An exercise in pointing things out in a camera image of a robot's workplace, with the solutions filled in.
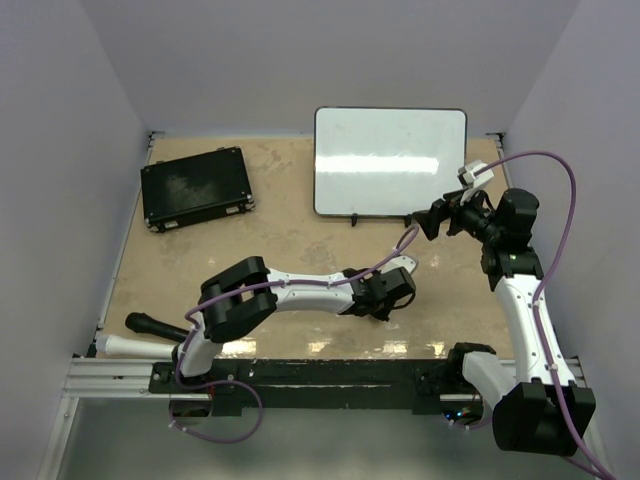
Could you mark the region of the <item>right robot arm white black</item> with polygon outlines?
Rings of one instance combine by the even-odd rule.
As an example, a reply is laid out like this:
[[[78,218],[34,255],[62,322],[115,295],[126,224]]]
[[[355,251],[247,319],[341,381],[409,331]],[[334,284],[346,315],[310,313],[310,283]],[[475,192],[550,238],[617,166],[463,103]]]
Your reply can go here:
[[[530,245],[538,208],[538,199],[519,188],[506,190],[496,207],[484,191],[455,191],[412,218],[429,240],[447,222],[448,235],[466,232],[481,243],[481,268],[508,324],[515,370],[506,370],[486,345],[458,343],[445,369],[448,386],[477,390],[500,449],[570,457],[596,400],[591,389],[577,385],[549,318],[544,272]]]

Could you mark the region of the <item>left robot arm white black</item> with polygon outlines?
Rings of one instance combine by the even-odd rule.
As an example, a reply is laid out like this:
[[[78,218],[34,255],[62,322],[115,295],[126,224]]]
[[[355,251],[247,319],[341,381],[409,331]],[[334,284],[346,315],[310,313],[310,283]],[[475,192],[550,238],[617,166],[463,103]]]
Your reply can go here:
[[[269,316],[319,311],[387,321],[416,295],[417,261],[396,255],[376,269],[345,269],[329,275],[282,272],[248,257],[201,285],[196,307],[185,318],[187,338],[174,349],[171,378],[185,392],[206,383],[214,359],[227,343],[240,340]]]

